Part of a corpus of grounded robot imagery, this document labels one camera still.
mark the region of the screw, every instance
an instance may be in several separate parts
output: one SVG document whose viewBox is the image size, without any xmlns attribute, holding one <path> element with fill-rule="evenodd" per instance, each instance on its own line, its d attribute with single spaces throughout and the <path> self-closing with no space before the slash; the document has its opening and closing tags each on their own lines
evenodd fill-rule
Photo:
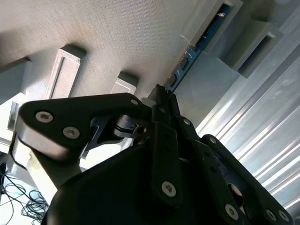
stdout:
<svg viewBox="0 0 300 225">
<path fill-rule="evenodd" d="M 273 221 L 277 221 L 276 216 L 274 215 L 274 213 L 271 210 L 266 210 L 266 212 Z"/>
<path fill-rule="evenodd" d="M 174 197 L 176 195 L 176 188 L 174 185 L 168 181 L 164 181 L 163 184 L 161 185 L 161 189 L 163 192 L 169 196 L 169 197 Z"/>
<path fill-rule="evenodd" d="M 191 125 L 191 122 L 188 120 L 188 119 L 183 119 L 183 122 L 185 123 L 185 124 L 187 124 L 187 125 Z"/>
<path fill-rule="evenodd" d="M 131 99 L 130 101 L 131 101 L 131 103 L 133 103 L 133 104 L 135 104 L 135 105 L 138 105 L 138 104 L 139 104 L 135 99 Z"/>
<path fill-rule="evenodd" d="M 36 119 L 42 123 L 49 123 L 53 120 L 53 116 L 48 112 L 38 112 L 36 114 Z"/>
<path fill-rule="evenodd" d="M 238 219 L 239 219 L 239 214 L 238 214 L 238 212 L 236 211 L 236 209 L 235 209 L 232 205 L 227 204 L 227 205 L 225 206 L 225 210 L 226 210 L 227 214 L 228 214 L 232 219 L 234 219 L 235 221 L 238 221 Z"/>
<path fill-rule="evenodd" d="M 159 110 L 161 111 L 161 112 L 163 112 L 163 113 L 165 113 L 165 109 L 164 108 L 159 108 Z"/>
<path fill-rule="evenodd" d="M 63 132 L 64 136 L 66 136 L 67 138 L 71 138 L 71 139 L 77 139 L 80 135 L 79 130 L 75 127 L 66 127 L 63 129 L 62 132 Z"/>
<path fill-rule="evenodd" d="M 284 219 L 286 222 L 290 221 L 289 217 L 287 217 L 287 215 L 283 211 L 279 210 L 278 212 L 282 219 Z"/>
<path fill-rule="evenodd" d="M 213 142 L 214 144 L 217 143 L 217 141 L 213 137 L 210 137 L 210 141 Z"/>
</svg>

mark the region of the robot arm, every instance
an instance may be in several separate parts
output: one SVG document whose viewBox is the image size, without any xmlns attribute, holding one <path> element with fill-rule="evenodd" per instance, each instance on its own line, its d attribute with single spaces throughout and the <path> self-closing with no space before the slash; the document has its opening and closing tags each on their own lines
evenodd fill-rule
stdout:
<svg viewBox="0 0 300 225">
<path fill-rule="evenodd" d="M 157 85 L 149 98 L 152 108 L 130 94 L 21 107 L 10 154 L 51 202 L 44 224 L 293 224 L 217 138 L 197 135 L 174 94 Z M 84 151 L 124 137 L 131 147 L 80 171 Z"/>
</svg>

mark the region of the gray rectangular block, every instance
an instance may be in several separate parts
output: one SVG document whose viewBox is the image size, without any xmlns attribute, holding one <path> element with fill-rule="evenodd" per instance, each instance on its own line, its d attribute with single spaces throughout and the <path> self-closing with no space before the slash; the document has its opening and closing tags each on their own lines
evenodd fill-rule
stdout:
<svg viewBox="0 0 300 225">
<path fill-rule="evenodd" d="M 282 33 L 270 23 L 253 20 L 221 60 L 248 78 L 281 37 Z"/>
<path fill-rule="evenodd" d="M 121 71 L 110 93 L 111 94 L 116 94 L 116 93 L 134 94 L 136 90 L 136 86 L 137 86 L 137 79 L 132 75 Z"/>
</svg>

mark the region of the blue circuit board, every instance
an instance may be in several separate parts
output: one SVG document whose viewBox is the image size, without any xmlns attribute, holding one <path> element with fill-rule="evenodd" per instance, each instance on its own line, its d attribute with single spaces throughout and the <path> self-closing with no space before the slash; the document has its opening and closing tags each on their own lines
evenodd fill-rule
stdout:
<svg viewBox="0 0 300 225">
<path fill-rule="evenodd" d="M 190 45 L 186 49 L 176 68 L 172 71 L 172 73 L 168 77 L 167 82 L 165 83 L 166 90 L 170 90 L 172 92 L 175 91 L 175 89 L 178 87 L 184 76 L 192 67 L 193 63 L 196 61 L 200 53 L 212 39 L 217 29 L 225 19 L 225 16 L 228 14 L 229 10 L 230 6 L 223 4 L 214 19 L 211 21 L 210 25 L 205 30 L 204 34 L 199 39 L 196 47 Z"/>
</svg>

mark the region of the corrugated metal wall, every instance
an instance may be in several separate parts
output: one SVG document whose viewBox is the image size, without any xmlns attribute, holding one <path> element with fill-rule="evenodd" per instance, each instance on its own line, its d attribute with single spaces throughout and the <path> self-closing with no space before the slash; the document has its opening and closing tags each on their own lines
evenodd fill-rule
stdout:
<svg viewBox="0 0 300 225">
<path fill-rule="evenodd" d="M 215 135 L 294 216 L 300 215 L 300 7 L 248 79 L 240 76 L 197 128 Z"/>
</svg>

